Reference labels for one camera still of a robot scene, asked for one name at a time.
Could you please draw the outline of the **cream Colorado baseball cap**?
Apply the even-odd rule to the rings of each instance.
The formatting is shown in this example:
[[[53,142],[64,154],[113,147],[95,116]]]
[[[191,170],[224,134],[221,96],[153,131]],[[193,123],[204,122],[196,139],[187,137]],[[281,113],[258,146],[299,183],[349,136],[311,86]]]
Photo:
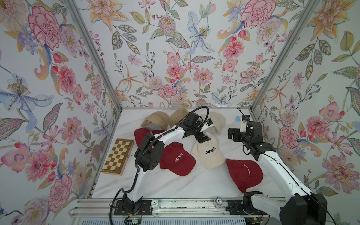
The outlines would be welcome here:
[[[218,112],[210,112],[207,120],[208,119],[212,120],[212,122],[214,124],[214,128],[216,130],[216,132],[214,132],[213,134],[216,133],[217,135],[221,135],[222,131],[225,128],[226,123],[227,123],[225,117]]]

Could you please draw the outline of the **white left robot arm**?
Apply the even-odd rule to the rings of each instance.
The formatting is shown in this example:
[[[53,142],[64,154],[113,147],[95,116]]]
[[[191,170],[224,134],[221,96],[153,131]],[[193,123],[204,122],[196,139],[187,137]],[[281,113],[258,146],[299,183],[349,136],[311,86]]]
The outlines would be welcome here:
[[[135,152],[136,174],[133,184],[130,190],[123,191],[123,194],[127,194],[130,200],[138,201],[142,198],[139,191],[142,179],[147,171],[153,170],[160,163],[165,147],[189,136],[194,136],[198,143],[205,143],[211,140],[204,133],[205,130],[213,127],[213,122],[208,119],[210,114],[209,108],[202,106],[199,109],[208,110],[204,118],[196,114],[198,109],[195,109],[169,130],[157,135],[147,134],[144,137]]]

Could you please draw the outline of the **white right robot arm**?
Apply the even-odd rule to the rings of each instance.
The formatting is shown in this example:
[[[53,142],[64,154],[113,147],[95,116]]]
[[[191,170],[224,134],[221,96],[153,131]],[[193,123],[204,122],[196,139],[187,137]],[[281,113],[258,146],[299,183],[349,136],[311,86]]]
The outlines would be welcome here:
[[[266,169],[283,193],[286,202],[267,197],[259,191],[246,192],[242,210],[246,214],[261,211],[283,225],[324,225],[327,217],[327,200],[313,193],[290,171],[275,148],[263,141],[262,126],[246,121],[241,128],[229,128],[228,139],[241,142],[257,163]]]

